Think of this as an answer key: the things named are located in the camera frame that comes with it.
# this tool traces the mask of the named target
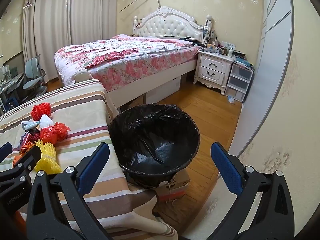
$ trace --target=nightstand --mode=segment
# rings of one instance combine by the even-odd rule
[[[193,83],[199,81],[209,88],[220,89],[224,95],[233,60],[233,57],[200,51]]]

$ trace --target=string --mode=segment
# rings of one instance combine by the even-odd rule
[[[167,184],[169,185],[169,200],[167,200],[167,201],[165,202],[165,204],[167,205],[168,202],[171,202],[171,205],[174,207],[174,204],[173,204],[173,203],[174,203],[177,199],[171,200],[171,188],[170,188],[169,182],[167,182]]]

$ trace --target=bed post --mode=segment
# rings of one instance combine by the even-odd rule
[[[201,42],[203,44],[209,43],[210,41],[208,41],[208,39],[212,39],[213,38],[211,30],[212,30],[212,17],[211,17],[210,14],[207,14],[206,21],[204,23],[204,32],[205,33],[203,33],[203,35],[201,37]]]
[[[132,33],[137,35],[138,34],[138,30],[137,30],[137,26],[139,25],[138,23],[138,17],[135,16],[134,17],[134,20],[133,20],[133,30],[132,30]]]

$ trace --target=bottle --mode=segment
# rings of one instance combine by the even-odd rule
[[[230,48],[229,52],[228,52],[228,57],[232,57],[232,53],[233,53],[233,50],[232,50],[232,48]]]

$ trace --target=trash can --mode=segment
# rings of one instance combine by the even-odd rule
[[[134,106],[108,129],[120,167],[146,188],[158,187],[186,168],[200,144],[195,122],[176,105]]]

